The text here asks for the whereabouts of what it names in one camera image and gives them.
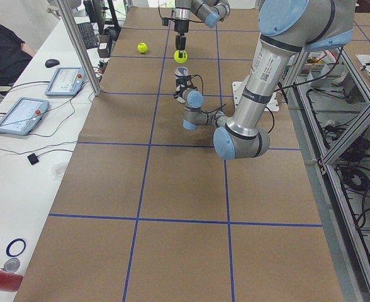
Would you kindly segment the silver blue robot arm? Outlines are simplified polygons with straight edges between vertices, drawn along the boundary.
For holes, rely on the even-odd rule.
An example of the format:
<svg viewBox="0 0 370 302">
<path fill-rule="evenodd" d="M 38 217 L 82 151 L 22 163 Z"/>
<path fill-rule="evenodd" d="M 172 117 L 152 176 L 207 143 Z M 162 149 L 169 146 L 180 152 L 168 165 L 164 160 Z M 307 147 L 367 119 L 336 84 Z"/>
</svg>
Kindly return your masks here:
<svg viewBox="0 0 370 302">
<path fill-rule="evenodd" d="M 170 17 L 163 17 L 159 12 L 163 26 L 168 26 L 170 21 L 174 22 L 176 32 L 174 59 L 177 63 L 183 63 L 188 59 L 185 34 L 189 31 L 190 22 L 197 23 L 191 20 L 191 14 L 199 19 L 199 23 L 213 28 L 230 15 L 230 5 L 228 1 L 184 0 L 175 1 L 175 8 Z"/>
<path fill-rule="evenodd" d="M 261 45 L 234 115 L 202 111 L 204 97 L 191 85 L 188 75 L 178 74 L 177 95 L 185 102 L 183 127 L 214 126 L 213 145 L 223 159 L 263 155 L 270 138 L 257 124 L 289 59 L 302 50 L 330 50 L 348 44 L 355 8 L 355 1 L 265 1 L 259 13 Z"/>
</svg>

